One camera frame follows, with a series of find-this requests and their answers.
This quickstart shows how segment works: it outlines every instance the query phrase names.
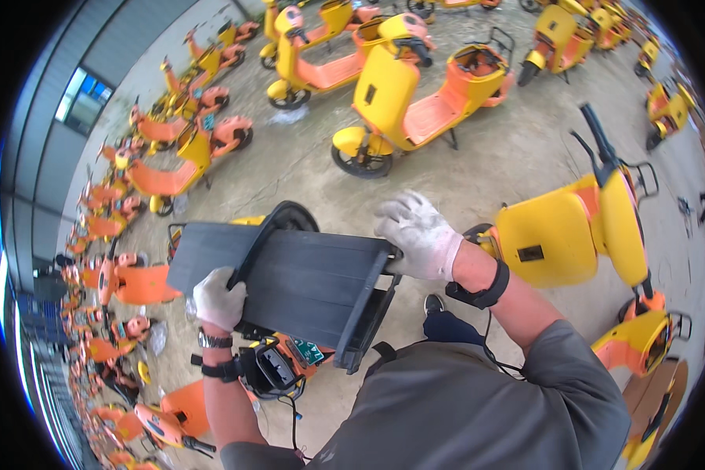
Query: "white glove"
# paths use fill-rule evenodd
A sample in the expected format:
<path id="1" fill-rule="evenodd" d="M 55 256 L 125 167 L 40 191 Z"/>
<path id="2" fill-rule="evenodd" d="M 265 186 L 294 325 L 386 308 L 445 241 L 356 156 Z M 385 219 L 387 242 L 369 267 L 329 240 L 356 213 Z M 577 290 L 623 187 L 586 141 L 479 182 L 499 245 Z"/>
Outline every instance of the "white glove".
<path id="1" fill-rule="evenodd" d="M 452 264 L 463 238 L 423 195 L 406 190 L 382 202 L 374 233 L 402 250 L 391 272 L 418 279 L 452 281 Z"/>
<path id="2" fill-rule="evenodd" d="M 196 316 L 228 333 L 235 330 L 235 325 L 243 316 L 246 301 L 245 282 L 241 281 L 232 290 L 227 290 L 227 282 L 234 270 L 229 267 L 215 269 L 193 288 Z"/>

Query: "black wire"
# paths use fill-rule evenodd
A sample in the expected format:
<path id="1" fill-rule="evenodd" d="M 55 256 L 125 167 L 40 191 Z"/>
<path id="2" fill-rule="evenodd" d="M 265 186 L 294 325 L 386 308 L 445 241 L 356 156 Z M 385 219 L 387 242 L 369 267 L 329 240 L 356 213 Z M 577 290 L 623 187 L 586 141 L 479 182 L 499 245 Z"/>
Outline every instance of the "black wire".
<path id="1" fill-rule="evenodd" d="M 491 329 L 491 318 L 493 318 L 493 314 L 489 310 L 489 323 L 486 325 L 486 333 L 483 335 L 483 352 L 486 354 L 486 356 L 489 358 L 491 362 L 496 364 L 496 367 L 498 367 L 502 372 L 504 372 L 506 375 L 510 376 L 511 378 L 518 380 L 518 381 L 525 381 L 524 377 L 522 378 L 517 378 L 514 375 L 510 374 L 507 369 L 512 369 L 514 371 L 518 371 L 520 373 L 520 376 L 522 376 L 522 369 L 515 367 L 514 365 L 509 365 L 505 364 L 503 362 L 498 362 L 496 360 L 496 356 L 494 353 L 489 349 L 488 344 L 486 342 L 488 341 L 489 338 L 489 330 Z"/>

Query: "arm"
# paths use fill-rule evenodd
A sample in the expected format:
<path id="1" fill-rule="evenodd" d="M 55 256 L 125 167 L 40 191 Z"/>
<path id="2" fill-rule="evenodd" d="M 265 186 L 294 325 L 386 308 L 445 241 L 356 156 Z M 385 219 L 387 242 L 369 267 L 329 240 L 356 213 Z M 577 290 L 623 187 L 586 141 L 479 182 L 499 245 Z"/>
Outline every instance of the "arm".
<path id="1" fill-rule="evenodd" d="M 197 316 L 208 336 L 229 337 L 243 316 L 246 286 L 239 283 L 232 290 L 227 290 L 232 272 L 232 268 L 215 269 L 193 289 Z M 231 361 L 232 350 L 205 347 L 202 356 L 205 365 L 216 366 Z M 259 431 L 259 421 L 239 380 L 224 383 L 218 378 L 204 377 L 204 402 L 218 449 L 233 442 L 268 445 Z"/>
<path id="2" fill-rule="evenodd" d="M 491 287 L 495 273 L 495 259 L 476 244 L 461 241 L 452 265 L 452 277 L 458 284 L 476 293 Z M 526 357 L 530 345 L 546 328 L 556 320 L 564 320 L 551 302 L 514 273 L 491 313 Z"/>
<path id="3" fill-rule="evenodd" d="M 457 233 L 421 194 L 407 191 L 376 209 L 374 233 L 402 249 L 404 256 L 389 270 L 419 279 L 456 281 L 472 293 L 488 289 L 496 260 Z M 564 317 L 536 290 L 516 275 L 498 303 L 491 307 L 498 322 L 526 354 L 549 325 Z"/>

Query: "green license plate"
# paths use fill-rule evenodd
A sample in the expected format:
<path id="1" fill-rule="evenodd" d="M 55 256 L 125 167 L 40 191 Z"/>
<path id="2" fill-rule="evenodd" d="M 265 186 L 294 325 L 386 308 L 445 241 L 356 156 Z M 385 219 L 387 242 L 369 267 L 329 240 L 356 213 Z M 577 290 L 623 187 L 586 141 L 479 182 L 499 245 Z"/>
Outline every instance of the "green license plate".
<path id="1" fill-rule="evenodd" d="M 324 359 L 324 353 L 319 351 L 319 347 L 314 343 L 295 338 L 292 338 L 292 341 L 295 343 L 295 347 L 298 348 L 298 352 L 301 353 L 301 356 L 308 365 L 316 364 Z"/>

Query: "black shoe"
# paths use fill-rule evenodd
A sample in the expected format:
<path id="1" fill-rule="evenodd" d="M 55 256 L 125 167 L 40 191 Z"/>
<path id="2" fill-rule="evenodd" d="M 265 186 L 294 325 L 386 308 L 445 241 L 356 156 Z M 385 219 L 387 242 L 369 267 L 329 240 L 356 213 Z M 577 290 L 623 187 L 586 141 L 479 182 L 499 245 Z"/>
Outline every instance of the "black shoe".
<path id="1" fill-rule="evenodd" d="M 441 300 L 441 297 L 436 294 L 427 295 L 425 297 L 425 301 L 423 302 L 423 311 L 426 315 L 444 311 L 444 303 Z"/>

